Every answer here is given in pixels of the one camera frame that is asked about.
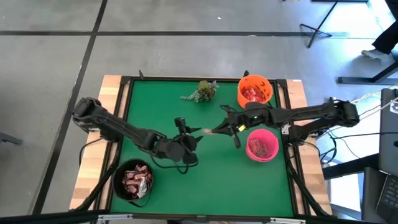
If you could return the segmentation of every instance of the pink container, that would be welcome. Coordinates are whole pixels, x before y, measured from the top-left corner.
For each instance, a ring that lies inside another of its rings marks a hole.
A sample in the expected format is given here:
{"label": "pink container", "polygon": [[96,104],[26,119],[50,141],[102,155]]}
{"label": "pink container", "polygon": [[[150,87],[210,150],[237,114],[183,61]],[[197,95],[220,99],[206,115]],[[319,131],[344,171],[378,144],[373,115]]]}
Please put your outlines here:
{"label": "pink container", "polygon": [[[261,158],[253,154],[249,147],[249,141],[252,139],[258,139],[260,144],[264,144],[266,146],[269,157]],[[246,143],[246,154],[249,156],[250,159],[258,162],[268,162],[272,160],[276,156],[276,154],[278,154],[278,150],[279,141],[276,136],[274,136],[274,134],[272,134],[270,131],[265,129],[257,129],[250,133],[248,141]]]}

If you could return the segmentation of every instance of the concrete floor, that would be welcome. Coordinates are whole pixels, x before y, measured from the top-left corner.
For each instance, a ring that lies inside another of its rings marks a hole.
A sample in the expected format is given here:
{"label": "concrete floor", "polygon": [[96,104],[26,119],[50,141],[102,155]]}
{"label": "concrete floor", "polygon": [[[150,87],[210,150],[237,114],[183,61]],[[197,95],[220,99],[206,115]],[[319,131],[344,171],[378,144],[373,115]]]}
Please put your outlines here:
{"label": "concrete floor", "polygon": [[[91,31],[100,5],[101,0],[1,1],[0,30]],[[100,30],[298,32],[301,22],[317,26],[330,7],[310,0],[114,0]],[[97,37],[78,98],[98,96],[105,74],[137,75],[139,69],[146,76],[241,77],[249,70],[301,79],[309,105],[329,96],[353,100],[384,87],[336,83],[339,76],[374,76],[393,62],[360,56],[382,32],[367,4],[339,4],[324,30],[349,35],[316,40],[311,49],[308,37]],[[0,131],[24,140],[21,146],[0,144],[0,216],[28,212],[88,39],[0,36]],[[85,141],[86,134],[71,124],[44,212],[68,210]],[[339,153],[342,160],[352,159],[347,150]]]}

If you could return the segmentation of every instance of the green table surface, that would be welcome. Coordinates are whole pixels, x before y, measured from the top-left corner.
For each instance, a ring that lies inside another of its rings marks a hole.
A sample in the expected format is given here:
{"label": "green table surface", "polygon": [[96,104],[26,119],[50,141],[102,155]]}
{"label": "green table surface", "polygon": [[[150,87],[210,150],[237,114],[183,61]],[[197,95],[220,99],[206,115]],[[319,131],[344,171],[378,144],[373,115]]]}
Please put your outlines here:
{"label": "green table surface", "polygon": [[[127,121],[138,128],[154,129],[169,138],[178,134],[174,118],[184,117],[191,128],[214,128],[225,118],[220,105],[241,110],[236,101],[237,83],[219,83],[211,101],[196,103],[181,100],[190,95],[198,82],[134,81]],[[276,106],[275,94],[271,105]],[[182,175],[176,169],[162,169],[125,138],[120,164],[132,158],[148,162],[154,169],[154,187],[149,203],[137,208],[112,197],[111,212],[164,213],[191,215],[237,215],[292,217],[292,201],[280,130],[272,131],[279,139],[279,152],[270,162],[250,160],[245,152],[246,139],[255,130],[239,133],[242,147],[236,149],[227,135],[205,136],[198,144],[199,165]],[[197,131],[194,136],[203,132]],[[167,159],[157,159],[163,166],[172,166]],[[144,204],[147,196],[138,200]]]}

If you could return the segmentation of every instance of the orange bowl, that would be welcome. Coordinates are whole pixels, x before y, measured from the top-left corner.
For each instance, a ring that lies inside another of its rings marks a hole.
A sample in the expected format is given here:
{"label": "orange bowl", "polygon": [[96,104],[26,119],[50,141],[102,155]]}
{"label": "orange bowl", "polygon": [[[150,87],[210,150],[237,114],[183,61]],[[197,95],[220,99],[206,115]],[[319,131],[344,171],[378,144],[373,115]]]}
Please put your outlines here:
{"label": "orange bowl", "polygon": [[272,98],[272,86],[266,78],[259,75],[248,75],[243,77],[238,83],[238,103],[243,109],[246,103],[251,101],[243,96],[242,90],[249,87],[257,88],[264,94],[265,100],[258,103],[266,104]]}

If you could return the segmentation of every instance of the wooden table frame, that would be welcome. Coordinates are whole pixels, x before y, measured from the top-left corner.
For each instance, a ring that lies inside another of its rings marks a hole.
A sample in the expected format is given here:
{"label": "wooden table frame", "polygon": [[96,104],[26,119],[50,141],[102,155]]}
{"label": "wooden table frame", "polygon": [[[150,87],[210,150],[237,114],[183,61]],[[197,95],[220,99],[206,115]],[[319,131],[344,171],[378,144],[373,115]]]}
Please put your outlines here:
{"label": "wooden table frame", "polygon": [[[124,88],[120,87],[122,86],[122,82],[128,82],[128,80],[129,78],[122,77],[120,75],[105,75],[101,89],[99,91],[98,99],[100,100],[102,106],[110,112],[113,111],[114,114],[120,118],[125,115],[124,107],[129,95],[129,85],[124,85]],[[284,85],[287,85],[288,93],[286,93],[286,91],[279,86],[280,103],[283,108],[286,108],[287,106],[290,106],[291,108],[307,106],[301,80],[286,80]],[[286,94],[288,94],[287,98],[290,99],[289,102],[285,101]],[[303,125],[306,122],[308,121],[297,121],[295,124]],[[97,131],[89,133],[87,142],[98,139],[99,137],[100,134]],[[315,143],[314,138],[308,138],[306,141]],[[70,209],[79,206],[93,190],[100,179],[101,171],[104,168],[103,166],[105,164],[109,166],[113,160],[117,146],[117,143],[107,144],[105,140],[100,140],[86,147],[81,160],[81,166],[77,176],[75,189],[73,191]],[[293,151],[293,148],[290,147],[289,153],[291,153],[291,155],[294,154]],[[299,155],[302,163],[302,175],[304,177],[307,189],[309,189],[315,200],[321,205],[322,209],[331,214],[329,198],[325,187],[318,151],[312,146],[299,146]],[[109,158],[107,163],[104,162],[105,157]],[[296,164],[295,162],[295,159],[292,159],[294,167]],[[98,209],[105,209],[108,207],[106,204],[106,199],[108,198],[110,190],[109,183],[110,180],[108,180],[104,186],[99,200],[96,200],[95,202]],[[308,205],[303,202],[300,190],[295,183],[294,188],[298,213],[305,214],[305,211],[307,210],[308,214]]]}

